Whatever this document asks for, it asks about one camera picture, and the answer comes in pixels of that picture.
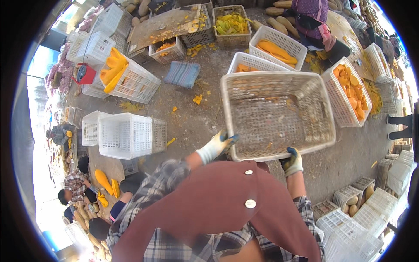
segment wooden board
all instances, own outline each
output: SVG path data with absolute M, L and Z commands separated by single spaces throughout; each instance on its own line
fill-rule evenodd
M 105 208 L 98 201 L 98 205 L 99 205 L 98 216 L 101 218 L 109 219 L 109 216 L 111 215 L 111 209 L 119 199 L 116 199 L 115 196 L 111 196 L 103 188 L 103 186 L 99 184 L 98 180 L 95 177 L 96 169 L 99 169 L 106 174 L 106 176 L 108 177 L 109 183 L 111 183 L 111 179 L 115 179 L 116 181 L 118 181 L 118 183 L 120 183 L 122 180 L 125 179 L 124 168 L 122 167 L 122 163 L 119 159 L 102 156 L 99 153 L 99 147 L 97 145 L 89 147 L 90 182 L 92 183 L 92 185 L 98 187 L 101 190 L 102 194 L 105 194 L 105 198 L 109 202 L 108 206 Z
M 351 55 L 348 59 L 358 72 L 358 75 L 362 78 L 374 81 L 371 70 L 368 68 L 368 62 L 365 60 L 366 58 L 364 55 L 362 55 L 363 49 L 358 37 L 355 35 L 352 27 L 349 25 L 345 17 L 329 10 L 326 24 L 330 28 L 332 35 L 337 37 L 338 40 L 344 42 L 351 49 Z M 361 66 L 355 62 L 358 58 L 362 61 Z
M 195 6 L 196 10 L 180 10 L 180 8 L 177 8 L 164 12 L 134 27 L 127 40 L 130 43 L 128 54 L 148 47 L 153 43 L 191 33 L 192 21 L 199 17 L 201 10 L 200 4 Z

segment dirty floor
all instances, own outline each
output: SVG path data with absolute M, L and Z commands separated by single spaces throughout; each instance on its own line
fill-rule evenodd
M 260 9 L 246 10 L 250 19 L 257 19 L 264 24 L 267 16 Z M 225 128 L 224 110 L 220 98 L 220 78 L 226 74 L 234 54 L 244 49 L 217 50 L 202 49 L 195 57 L 184 61 L 199 63 L 201 72 L 198 78 L 209 85 L 200 88 L 195 85 L 192 90 L 162 83 L 149 104 L 137 112 L 139 115 L 154 117 L 167 122 L 167 140 L 176 138 L 167 151 L 145 157 L 140 169 L 152 173 L 156 166 L 168 158 L 182 158 L 205 145 L 218 130 Z M 160 78 L 167 75 L 170 65 L 161 65 L 156 61 L 143 66 Z M 117 114 L 122 113 L 120 101 L 116 96 L 99 99 L 80 94 L 75 97 L 77 86 L 73 84 L 68 95 L 67 104 L 83 109 L 83 115 L 99 110 Z M 200 105 L 192 101 L 195 94 L 202 94 Z M 333 193 L 340 188 L 355 182 L 361 176 L 375 178 L 377 165 L 371 168 L 387 154 L 391 141 L 387 133 L 397 126 L 387 125 L 386 115 L 369 117 L 362 128 L 339 128 L 336 126 L 336 144 L 303 155 L 304 180 L 307 194 L 313 204 L 325 199 L 331 200 Z M 285 182 L 283 171 L 278 161 L 268 163 L 271 174 Z

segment plaid shirt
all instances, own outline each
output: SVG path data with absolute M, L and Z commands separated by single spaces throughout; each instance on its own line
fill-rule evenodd
M 160 164 L 152 176 L 144 179 L 141 187 L 125 205 L 116 218 L 115 223 L 109 229 L 107 243 L 111 251 L 138 212 L 172 192 L 189 173 L 190 169 L 185 162 L 170 159 Z M 316 230 L 314 226 L 310 200 L 306 196 L 301 196 L 295 198 L 294 203 L 308 229 L 318 242 L 321 258 L 324 260 L 323 245 L 317 233 L 318 229 Z M 258 240 L 266 261 L 307 261 L 306 258 L 300 259 L 299 256 L 276 246 L 259 234 L 249 222 L 240 231 L 202 234 L 200 237 L 202 239 L 198 242 L 204 244 L 192 249 L 177 241 L 160 228 L 156 228 L 144 252 L 143 261 L 217 261 L 222 255 L 238 253 L 253 237 L 256 237 Z
M 87 186 L 83 184 L 85 179 L 89 179 L 88 175 L 82 173 L 79 169 L 75 169 L 64 178 L 64 189 L 69 189 L 73 192 L 71 202 L 84 201 L 83 194 L 87 189 Z

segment button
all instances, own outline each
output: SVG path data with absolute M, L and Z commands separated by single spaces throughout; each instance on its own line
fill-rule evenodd
M 255 200 L 253 200 L 253 199 L 248 199 L 248 200 L 244 203 L 244 205 L 245 205 L 247 208 L 254 208 L 254 207 L 256 206 L 256 201 L 255 201 Z

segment white glove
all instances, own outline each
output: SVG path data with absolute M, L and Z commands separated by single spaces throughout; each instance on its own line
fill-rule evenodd
M 201 157 L 202 163 L 206 165 L 217 156 L 227 152 L 237 141 L 238 135 L 227 137 L 227 130 L 223 129 L 213 136 L 206 145 L 198 149 L 197 153 Z
M 280 160 L 282 169 L 285 171 L 285 177 L 301 171 L 303 172 L 303 159 L 296 148 L 288 147 L 287 151 L 291 153 L 290 158 Z

